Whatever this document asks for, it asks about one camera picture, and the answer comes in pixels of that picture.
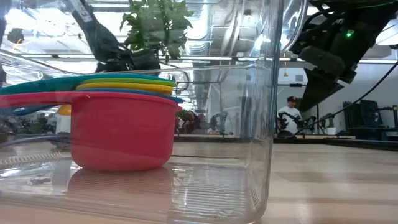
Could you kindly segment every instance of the baseball cap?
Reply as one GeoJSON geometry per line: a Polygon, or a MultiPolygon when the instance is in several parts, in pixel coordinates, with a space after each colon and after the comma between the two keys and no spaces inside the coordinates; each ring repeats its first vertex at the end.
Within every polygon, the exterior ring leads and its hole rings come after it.
{"type": "Polygon", "coordinates": [[[288,102],[296,102],[297,98],[295,96],[290,96],[287,98],[288,102]]]}

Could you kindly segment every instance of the stacked measuring cups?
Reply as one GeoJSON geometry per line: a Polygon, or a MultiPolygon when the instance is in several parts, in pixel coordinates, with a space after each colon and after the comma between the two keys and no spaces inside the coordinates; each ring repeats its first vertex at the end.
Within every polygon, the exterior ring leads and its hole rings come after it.
{"type": "Polygon", "coordinates": [[[71,105],[71,154],[91,170],[147,170],[170,158],[175,83],[135,74],[54,78],[0,89],[0,113],[25,115],[71,105]]]}

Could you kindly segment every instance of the table surface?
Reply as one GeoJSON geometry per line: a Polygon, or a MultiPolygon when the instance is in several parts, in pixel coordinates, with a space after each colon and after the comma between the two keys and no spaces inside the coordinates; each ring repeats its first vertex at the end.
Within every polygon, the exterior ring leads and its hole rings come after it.
{"type": "MultiPolygon", "coordinates": [[[[398,223],[397,184],[396,152],[276,144],[268,206],[259,223],[398,223]]],[[[5,203],[0,203],[0,222],[144,223],[5,203]]]]}

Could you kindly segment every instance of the black cable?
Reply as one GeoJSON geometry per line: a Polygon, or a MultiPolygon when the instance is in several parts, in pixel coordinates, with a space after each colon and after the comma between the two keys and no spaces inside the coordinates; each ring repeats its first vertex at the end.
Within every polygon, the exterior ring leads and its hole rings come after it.
{"type": "Polygon", "coordinates": [[[318,11],[318,12],[312,14],[312,15],[305,21],[305,23],[304,23],[304,25],[303,25],[303,28],[306,29],[306,28],[308,27],[308,25],[310,25],[310,22],[311,22],[314,18],[316,18],[316,17],[318,17],[318,16],[320,16],[320,15],[327,14],[327,13],[329,13],[329,12],[333,12],[333,11],[335,11],[335,9],[333,9],[333,8],[328,8],[328,9],[324,9],[324,10],[322,10],[322,11],[318,11]]]}
{"type": "MultiPolygon", "coordinates": [[[[324,11],[325,10],[322,7],[322,4],[316,4],[315,2],[313,2],[311,4],[313,4],[318,9],[318,11],[324,11]]],[[[326,18],[329,18],[331,16],[331,14],[329,14],[328,12],[324,12],[322,15],[325,16],[326,18]]]]}
{"type": "Polygon", "coordinates": [[[387,0],[373,0],[373,1],[372,0],[365,0],[365,1],[362,1],[362,2],[359,2],[359,1],[348,2],[347,0],[334,0],[334,1],[331,1],[331,0],[327,0],[327,1],[316,0],[316,1],[310,1],[311,4],[313,2],[315,2],[316,4],[320,4],[320,5],[326,4],[328,6],[329,5],[335,6],[335,5],[340,5],[340,4],[342,4],[344,6],[358,6],[358,5],[362,4],[365,7],[377,7],[377,6],[380,6],[380,5],[386,5],[386,4],[394,3],[394,2],[396,2],[396,0],[390,0],[390,1],[387,1],[387,0]]]}
{"type": "MultiPolygon", "coordinates": [[[[384,76],[383,76],[383,77],[382,77],[382,78],[369,90],[369,91],[367,91],[363,96],[359,97],[356,101],[350,103],[349,105],[345,106],[343,109],[337,111],[336,113],[333,113],[333,114],[331,114],[331,115],[329,115],[329,116],[326,116],[326,117],[324,117],[323,119],[320,119],[319,121],[317,121],[317,122],[315,122],[315,123],[313,123],[313,124],[311,124],[311,125],[318,124],[318,123],[320,123],[320,122],[322,122],[322,121],[324,121],[324,120],[327,120],[327,119],[329,119],[329,118],[332,118],[332,117],[334,117],[334,116],[340,114],[340,113],[343,112],[344,110],[347,110],[349,107],[353,106],[353,105],[356,104],[357,102],[361,101],[363,98],[365,98],[366,96],[368,96],[374,89],[376,89],[376,88],[380,85],[380,83],[382,83],[382,82],[391,74],[391,72],[396,68],[396,66],[398,66],[398,61],[390,68],[390,70],[389,70],[389,71],[388,71],[388,72],[387,72],[387,73],[386,73],[386,74],[385,74],[385,75],[384,75],[384,76]]],[[[299,134],[299,133],[302,132],[303,130],[309,128],[311,125],[307,125],[306,127],[302,128],[302,129],[300,129],[300,130],[298,130],[294,135],[299,134]]]]}
{"type": "MultiPolygon", "coordinates": [[[[316,32],[322,32],[324,31],[327,27],[330,27],[333,25],[334,22],[336,22],[337,19],[341,19],[343,17],[343,13],[344,11],[339,10],[339,11],[335,11],[329,18],[327,18],[325,21],[323,21],[321,24],[319,25],[315,25],[315,28],[310,29],[310,30],[306,30],[306,27],[303,27],[303,31],[301,34],[301,38],[305,37],[305,36],[312,36],[314,35],[314,33],[316,32]]],[[[309,26],[309,25],[313,25],[314,24],[310,24],[310,23],[305,23],[305,26],[309,26]]]]}

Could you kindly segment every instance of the red measuring cup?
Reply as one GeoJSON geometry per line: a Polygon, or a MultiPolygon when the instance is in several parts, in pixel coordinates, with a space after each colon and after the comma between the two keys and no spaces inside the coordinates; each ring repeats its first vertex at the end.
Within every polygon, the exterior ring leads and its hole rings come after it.
{"type": "Polygon", "coordinates": [[[170,159],[178,105],[116,92],[43,92],[0,96],[0,108],[71,104],[71,154],[83,168],[148,170],[170,159]]]}

